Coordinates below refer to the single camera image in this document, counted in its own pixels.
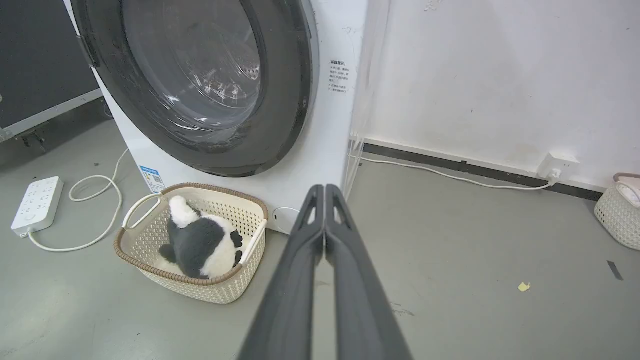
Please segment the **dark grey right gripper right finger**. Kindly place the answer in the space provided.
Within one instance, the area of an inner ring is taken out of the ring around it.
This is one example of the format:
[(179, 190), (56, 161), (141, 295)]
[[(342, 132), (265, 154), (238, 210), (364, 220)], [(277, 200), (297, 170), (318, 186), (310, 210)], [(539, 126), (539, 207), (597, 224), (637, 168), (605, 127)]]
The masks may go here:
[(334, 270), (337, 358), (411, 360), (393, 313), (342, 191), (325, 187), (326, 259)]

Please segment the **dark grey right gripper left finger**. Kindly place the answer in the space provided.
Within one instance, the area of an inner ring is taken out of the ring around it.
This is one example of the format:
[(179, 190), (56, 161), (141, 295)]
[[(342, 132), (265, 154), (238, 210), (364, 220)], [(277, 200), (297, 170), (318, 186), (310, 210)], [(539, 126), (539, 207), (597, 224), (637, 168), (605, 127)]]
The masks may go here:
[(310, 360), (315, 271), (325, 238), (325, 192), (312, 186), (238, 352), (240, 360)]

